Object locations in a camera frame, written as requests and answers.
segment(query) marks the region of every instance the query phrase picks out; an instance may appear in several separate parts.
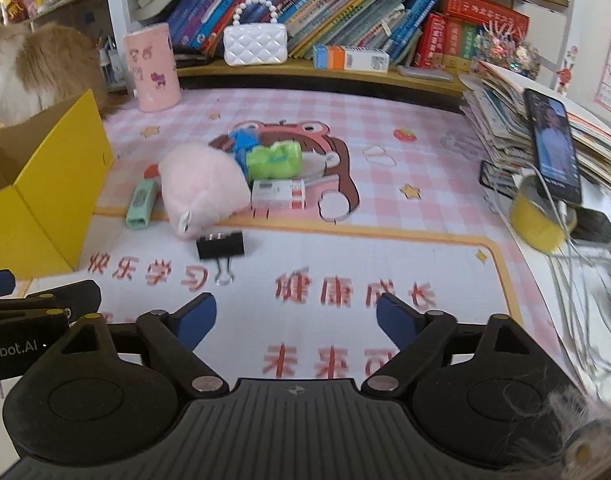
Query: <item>black phone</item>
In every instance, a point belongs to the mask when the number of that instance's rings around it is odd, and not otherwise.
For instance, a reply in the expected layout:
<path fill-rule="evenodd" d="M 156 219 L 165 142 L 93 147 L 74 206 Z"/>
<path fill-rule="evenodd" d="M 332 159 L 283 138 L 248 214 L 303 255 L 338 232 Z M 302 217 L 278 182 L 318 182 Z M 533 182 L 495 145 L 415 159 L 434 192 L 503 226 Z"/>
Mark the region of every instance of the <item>black phone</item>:
<path fill-rule="evenodd" d="M 524 99 L 535 166 L 555 201 L 580 205 L 579 165 L 565 106 L 561 101 L 532 89 L 525 89 Z M 539 195 L 547 196 L 539 179 L 537 191 Z"/>
<path fill-rule="evenodd" d="M 611 221 L 604 212 L 576 207 L 577 225 L 570 237 L 580 246 L 611 248 Z"/>

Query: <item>red book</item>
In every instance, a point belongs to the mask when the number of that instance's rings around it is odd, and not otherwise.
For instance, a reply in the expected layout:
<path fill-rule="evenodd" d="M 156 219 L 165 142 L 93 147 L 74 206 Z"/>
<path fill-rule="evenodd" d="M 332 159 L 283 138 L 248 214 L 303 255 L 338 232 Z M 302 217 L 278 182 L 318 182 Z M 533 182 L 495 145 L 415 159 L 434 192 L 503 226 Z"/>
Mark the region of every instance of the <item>red book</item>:
<path fill-rule="evenodd" d="M 443 54 L 445 56 L 459 56 L 461 54 L 461 43 L 463 42 L 463 21 L 449 18 L 445 25 L 445 40 L 443 43 Z"/>
<path fill-rule="evenodd" d="M 423 35 L 419 42 L 414 64 L 423 68 L 441 64 L 440 57 L 443 56 L 443 43 L 445 29 L 447 27 L 447 16 L 432 12 L 423 27 Z"/>
<path fill-rule="evenodd" d="M 232 5 L 230 6 L 230 8 L 227 9 L 223 13 L 223 16 L 221 16 L 221 19 L 218 22 L 216 22 L 216 25 L 212 29 L 212 32 L 210 32 L 209 36 L 205 38 L 205 41 L 201 45 L 201 52 L 203 52 L 204 54 L 209 52 L 210 46 L 212 46 L 214 42 L 218 38 L 221 37 L 221 33 L 223 32 L 223 29 L 227 27 L 227 25 L 230 25 L 230 22 L 232 21 L 232 17 L 234 15 L 234 10 L 236 10 L 236 7 L 241 2 L 244 2 L 244 1 L 245 0 L 234 0 L 232 2 Z"/>
<path fill-rule="evenodd" d="M 505 26 L 505 31 L 516 38 L 527 34 L 530 18 L 489 0 L 443 0 L 443 11 L 449 16 L 460 18 L 477 25 Z"/>

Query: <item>binder clip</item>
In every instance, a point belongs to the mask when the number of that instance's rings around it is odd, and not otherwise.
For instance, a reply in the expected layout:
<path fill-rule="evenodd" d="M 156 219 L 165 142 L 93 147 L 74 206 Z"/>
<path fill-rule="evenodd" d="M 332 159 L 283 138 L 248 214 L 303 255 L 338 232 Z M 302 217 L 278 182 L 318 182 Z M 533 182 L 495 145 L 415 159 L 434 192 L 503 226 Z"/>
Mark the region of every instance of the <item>binder clip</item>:
<path fill-rule="evenodd" d="M 196 241 L 196 248 L 201 260 L 216 260 L 218 273 L 214 280 L 217 285 L 229 285 L 234 281 L 231 260 L 234 256 L 245 255 L 242 232 L 203 236 Z M 221 267 L 221 260 L 226 260 L 225 270 Z"/>

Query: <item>phone screen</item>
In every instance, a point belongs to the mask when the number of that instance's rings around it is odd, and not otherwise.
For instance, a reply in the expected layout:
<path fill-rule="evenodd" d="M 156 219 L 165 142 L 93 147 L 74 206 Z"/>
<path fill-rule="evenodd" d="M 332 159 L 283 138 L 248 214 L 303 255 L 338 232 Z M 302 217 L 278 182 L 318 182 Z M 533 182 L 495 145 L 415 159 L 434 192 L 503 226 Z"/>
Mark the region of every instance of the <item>phone screen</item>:
<path fill-rule="evenodd" d="M 580 195 L 579 170 L 565 107 L 537 92 L 526 92 L 526 96 L 539 171 L 553 196 L 576 202 L 573 196 Z"/>

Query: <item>cartoon frog print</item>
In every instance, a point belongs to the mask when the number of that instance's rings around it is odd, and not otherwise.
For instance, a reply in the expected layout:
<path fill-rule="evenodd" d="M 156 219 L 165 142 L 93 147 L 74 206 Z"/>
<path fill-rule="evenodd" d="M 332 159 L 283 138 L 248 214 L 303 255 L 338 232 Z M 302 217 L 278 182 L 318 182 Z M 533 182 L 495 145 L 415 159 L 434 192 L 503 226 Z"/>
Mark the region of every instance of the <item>cartoon frog print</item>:
<path fill-rule="evenodd" d="M 266 124 L 260 121 L 245 121 L 232 130 L 247 128 L 254 130 L 263 146 L 271 146 L 279 140 L 296 140 L 303 152 L 303 170 L 300 178 L 306 184 L 304 210 L 251 210 L 258 217 L 282 216 L 299 219 L 322 219 L 326 222 L 341 222 L 359 207 L 359 192 L 349 173 L 350 160 L 347 144 L 330 136 L 330 128 L 319 121 L 304 121 L 289 124 Z M 232 140 L 227 136 L 214 139 L 210 146 L 231 152 Z"/>

